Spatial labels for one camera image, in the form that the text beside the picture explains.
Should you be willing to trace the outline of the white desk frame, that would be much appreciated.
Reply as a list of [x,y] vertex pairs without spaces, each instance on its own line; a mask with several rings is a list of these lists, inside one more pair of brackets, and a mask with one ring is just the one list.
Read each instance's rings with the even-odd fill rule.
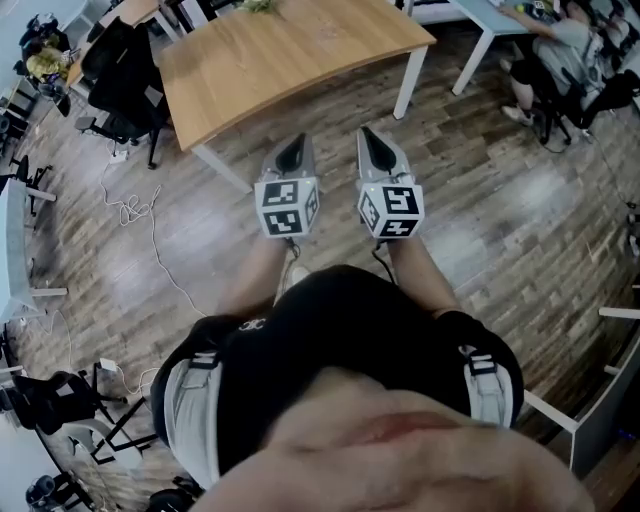
[[580,479],[614,442],[618,413],[633,381],[640,377],[640,306],[604,306],[598,309],[598,316],[629,323],[631,339],[618,351],[604,340],[589,347],[586,360],[578,365],[580,373],[566,382],[571,396],[579,399],[576,411],[569,413],[532,391],[524,392],[525,404],[554,423],[568,439],[568,466]]

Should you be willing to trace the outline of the person's left forearm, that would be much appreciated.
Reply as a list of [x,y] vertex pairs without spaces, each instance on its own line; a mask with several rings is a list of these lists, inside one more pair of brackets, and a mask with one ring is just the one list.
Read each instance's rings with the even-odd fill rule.
[[284,238],[259,235],[227,283],[216,313],[253,318],[270,309],[278,292],[289,245]]

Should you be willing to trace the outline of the black office chair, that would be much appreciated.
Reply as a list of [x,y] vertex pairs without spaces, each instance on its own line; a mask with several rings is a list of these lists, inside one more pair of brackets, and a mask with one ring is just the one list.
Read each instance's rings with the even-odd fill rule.
[[9,175],[10,178],[16,179],[25,183],[29,188],[38,190],[39,184],[42,181],[44,175],[53,169],[52,165],[46,165],[44,167],[38,167],[34,174],[30,174],[30,162],[29,157],[24,155],[21,159],[17,159],[12,156],[10,164],[16,167],[16,170]]
[[28,429],[37,427],[50,436],[64,424],[94,419],[100,411],[109,421],[105,403],[113,402],[127,405],[126,397],[104,395],[97,387],[97,365],[91,381],[87,380],[87,371],[78,373],[57,371],[48,379],[35,379],[16,375],[12,377],[13,390],[16,392],[13,404],[20,420],[26,419]]
[[149,136],[148,168],[155,169],[156,144],[168,126],[170,110],[145,26],[113,19],[89,48],[81,69],[93,83],[88,104],[108,117],[101,125],[95,117],[80,117],[75,128],[120,145],[136,145]]
[[572,138],[562,119],[566,117],[576,128],[588,130],[596,115],[605,110],[629,105],[640,96],[640,77],[632,70],[605,78],[600,85],[579,82],[563,68],[569,79],[569,91],[561,95],[551,74],[542,65],[531,72],[534,95],[538,98],[533,108],[541,112],[543,127],[539,141],[549,142],[551,129],[557,126],[564,134],[564,143],[570,145]]

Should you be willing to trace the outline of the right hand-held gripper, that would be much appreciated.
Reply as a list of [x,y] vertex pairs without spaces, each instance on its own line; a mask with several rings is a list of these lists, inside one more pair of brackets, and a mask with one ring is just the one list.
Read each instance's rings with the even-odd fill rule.
[[405,152],[387,135],[369,127],[357,131],[358,168],[400,174],[377,181],[361,181],[358,213],[376,240],[397,240],[414,236],[424,220],[424,197],[411,171]]

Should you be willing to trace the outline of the light blue table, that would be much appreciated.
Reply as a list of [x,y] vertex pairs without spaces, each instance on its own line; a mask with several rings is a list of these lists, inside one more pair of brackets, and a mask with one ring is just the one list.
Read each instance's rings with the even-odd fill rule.
[[473,52],[455,82],[452,93],[460,95],[498,36],[527,34],[517,21],[501,14],[498,5],[515,7],[528,0],[394,0],[396,6],[420,25],[471,21],[482,31]]

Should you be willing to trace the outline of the white desk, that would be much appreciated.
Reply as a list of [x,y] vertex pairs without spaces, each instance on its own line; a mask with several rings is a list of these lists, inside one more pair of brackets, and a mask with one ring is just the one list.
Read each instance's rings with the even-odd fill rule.
[[26,256],[26,198],[55,202],[57,196],[9,179],[0,194],[0,324],[20,318],[46,315],[36,305],[36,298],[59,297],[67,288],[33,288],[30,286]]

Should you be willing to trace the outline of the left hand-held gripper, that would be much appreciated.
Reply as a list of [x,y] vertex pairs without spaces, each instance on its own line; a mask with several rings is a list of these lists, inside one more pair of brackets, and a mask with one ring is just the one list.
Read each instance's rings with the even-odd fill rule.
[[267,238],[294,238],[309,234],[319,211],[312,138],[290,136],[265,157],[260,179],[254,184],[258,220]]

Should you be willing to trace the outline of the person's right forearm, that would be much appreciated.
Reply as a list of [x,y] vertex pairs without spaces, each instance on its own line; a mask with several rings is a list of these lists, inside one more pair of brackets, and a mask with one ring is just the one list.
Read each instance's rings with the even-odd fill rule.
[[461,311],[451,285],[419,237],[392,241],[388,253],[397,285],[423,310],[434,318]]

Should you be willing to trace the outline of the wooden table with white legs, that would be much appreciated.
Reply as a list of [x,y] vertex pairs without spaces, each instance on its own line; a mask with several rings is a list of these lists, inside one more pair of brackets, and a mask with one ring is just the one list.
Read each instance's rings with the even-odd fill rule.
[[181,149],[248,194],[209,141],[310,86],[406,54],[393,110],[400,120],[435,42],[388,0],[276,0],[269,12],[236,9],[196,28],[158,66]]

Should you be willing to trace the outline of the wooden desk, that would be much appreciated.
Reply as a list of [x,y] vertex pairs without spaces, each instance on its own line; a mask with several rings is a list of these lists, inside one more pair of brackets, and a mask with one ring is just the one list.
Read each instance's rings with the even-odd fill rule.
[[[91,25],[90,30],[92,30],[97,24],[106,28],[116,18],[120,18],[123,22],[132,26],[137,26],[141,23],[154,20],[172,41],[176,41],[180,38],[179,34],[174,30],[173,26],[162,12],[160,0],[124,0],[115,8],[107,12],[98,22]],[[89,33],[86,33],[80,39],[78,46],[78,58],[71,65],[66,81],[66,87],[74,89],[76,92],[80,91],[81,87],[79,86],[79,83],[84,76],[81,68],[82,59],[91,46],[92,42],[89,41]]]

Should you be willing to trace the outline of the person's black shirt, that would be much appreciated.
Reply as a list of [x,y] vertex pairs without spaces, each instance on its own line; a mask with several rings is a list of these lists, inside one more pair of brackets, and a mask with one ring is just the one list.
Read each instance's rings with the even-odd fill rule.
[[203,487],[256,453],[274,422],[329,367],[511,426],[524,384],[514,353],[473,317],[437,318],[397,286],[337,265],[263,315],[199,320],[151,388],[155,431]]

